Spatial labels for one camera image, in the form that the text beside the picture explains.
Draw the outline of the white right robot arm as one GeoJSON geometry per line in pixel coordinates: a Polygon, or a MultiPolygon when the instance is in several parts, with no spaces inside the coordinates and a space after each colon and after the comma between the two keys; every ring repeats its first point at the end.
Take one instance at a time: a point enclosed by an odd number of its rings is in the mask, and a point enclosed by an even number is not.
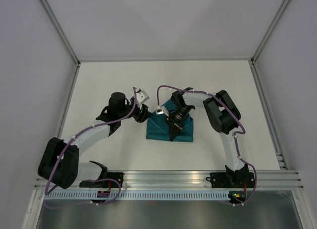
{"type": "Polygon", "coordinates": [[[228,92],[221,90],[215,94],[186,88],[172,93],[171,101],[176,109],[165,115],[165,122],[169,129],[169,140],[173,141],[185,129],[185,119],[195,108],[206,111],[212,128],[220,134],[226,156],[226,181],[232,187],[239,186],[244,181],[240,169],[244,163],[238,156],[237,142],[234,140],[235,131],[241,114],[233,103],[228,92]]]}

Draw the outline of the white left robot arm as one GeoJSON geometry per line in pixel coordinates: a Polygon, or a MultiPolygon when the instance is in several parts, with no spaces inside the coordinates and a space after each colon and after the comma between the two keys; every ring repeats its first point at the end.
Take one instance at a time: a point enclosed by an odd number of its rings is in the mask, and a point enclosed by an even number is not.
{"type": "Polygon", "coordinates": [[[136,122],[143,123],[151,117],[152,113],[145,105],[148,94],[139,88],[133,90],[130,100],[121,92],[112,93],[108,105],[99,116],[79,133],[65,139],[53,137],[48,141],[37,169],[38,176],[48,181],[46,192],[51,183],[63,189],[69,188],[78,176],[80,155],[114,134],[123,120],[132,117],[136,122]]]}

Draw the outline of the teal cloth napkin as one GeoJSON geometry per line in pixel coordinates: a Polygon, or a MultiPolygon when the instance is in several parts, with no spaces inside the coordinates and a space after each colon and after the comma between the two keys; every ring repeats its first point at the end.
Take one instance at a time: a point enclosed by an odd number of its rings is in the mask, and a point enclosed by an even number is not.
{"type": "MultiPolygon", "coordinates": [[[[163,104],[168,111],[174,110],[176,105],[171,101],[167,101],[163,104]]],[[[150,117],[147,121],[146,138],[151,140],[170,141],[169,129],[165,122],[165,115],[156,115],[150,117]]],[[[194,122],[192,117],[189,117],[184,121],[184,128],[182,132],[173,140],[176,142],[193,142],[194,141],[194,122]]]]}

